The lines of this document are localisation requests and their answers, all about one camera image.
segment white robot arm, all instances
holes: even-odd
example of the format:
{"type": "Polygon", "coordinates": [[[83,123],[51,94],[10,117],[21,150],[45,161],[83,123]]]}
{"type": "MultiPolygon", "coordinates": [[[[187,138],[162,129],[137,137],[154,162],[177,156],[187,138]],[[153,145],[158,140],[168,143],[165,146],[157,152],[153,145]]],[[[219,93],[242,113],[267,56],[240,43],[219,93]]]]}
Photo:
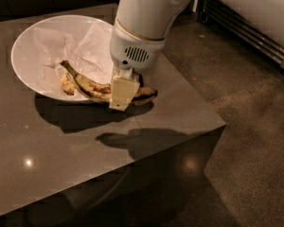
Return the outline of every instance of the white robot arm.
{"type": "MultiPolygon", "coordinates": [[[[189,1],[120,0],[111,40],[111,108],[127,108],[139,87],[135,72],[156,64],[173,21],[189,1]]],[[[222,1],[284,46],[284,0],[222,1]]]]}
{"type": "Polygon", "coordinates": [[[127,108],[139,88],[135,72],[156,64],[173,21],[189,1],[120,0],[111,40],[111,108],[127,108]]]}

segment white plate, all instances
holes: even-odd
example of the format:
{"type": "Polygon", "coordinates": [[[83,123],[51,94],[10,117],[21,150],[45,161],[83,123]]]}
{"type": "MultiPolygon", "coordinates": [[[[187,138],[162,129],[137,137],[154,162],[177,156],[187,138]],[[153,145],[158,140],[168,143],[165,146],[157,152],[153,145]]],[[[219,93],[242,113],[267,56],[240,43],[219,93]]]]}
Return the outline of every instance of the white plate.
{"type": "Polygon", "coordinates": [[[59,80],[59,63],[69,60],[79,72],[99,83],[110,83],[113,62],[109,52],[113,26],[99,19],[64,15],[42,20],[26,29],[11,50],[12,67],[33,91],[63,101],[89,101],[68,96],[59,80]]]}

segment white napkin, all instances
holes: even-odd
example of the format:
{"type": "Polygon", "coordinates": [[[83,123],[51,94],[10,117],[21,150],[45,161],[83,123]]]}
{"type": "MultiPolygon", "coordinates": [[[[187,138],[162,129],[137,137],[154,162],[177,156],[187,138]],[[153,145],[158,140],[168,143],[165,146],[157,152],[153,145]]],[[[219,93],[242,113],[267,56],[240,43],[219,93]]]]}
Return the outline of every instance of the white napkin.
{"type": "MultiPolygon", "coordinates": [[[[59,30],[36,27],[34,42],[39,50],[39,83],[47,90],[57,91],[59,80],[65,69],[60,65],[68,60],[87,78],[99,83],[111,83],[113,62],[109,53],[111,31],[99,23],[91,23],[80,39],[59,30]]],[[[65,92],[59,88],[59,94],[65,92]]]]}

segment banana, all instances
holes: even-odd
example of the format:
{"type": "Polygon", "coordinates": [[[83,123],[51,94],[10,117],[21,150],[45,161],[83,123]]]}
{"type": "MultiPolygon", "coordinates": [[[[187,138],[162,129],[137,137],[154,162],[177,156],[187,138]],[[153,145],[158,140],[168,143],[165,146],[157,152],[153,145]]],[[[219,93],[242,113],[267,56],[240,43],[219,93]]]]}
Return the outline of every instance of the banana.
{"type": "MultiPolygon", "coordinates": [[[[91,99],[92,101],[96,103],[110,103],[112,93],[110,84],[97,83],[87,78],[86,76],[77,72],[70,65],[69,61],[62,61],[60,65],[62,65],[73,77],[73,79],[71,79],[69,75],[67,76],[67,74],[62,76],[64,79],[61,79],[61,86],[67,94],[74,94],[74,87],[71,87],[73,84],[79,93],[91,99]]],[[[150,87],[140,87],[130,105],[143,105],[152,101],[157,96],[157,90],[150,87]]]]}

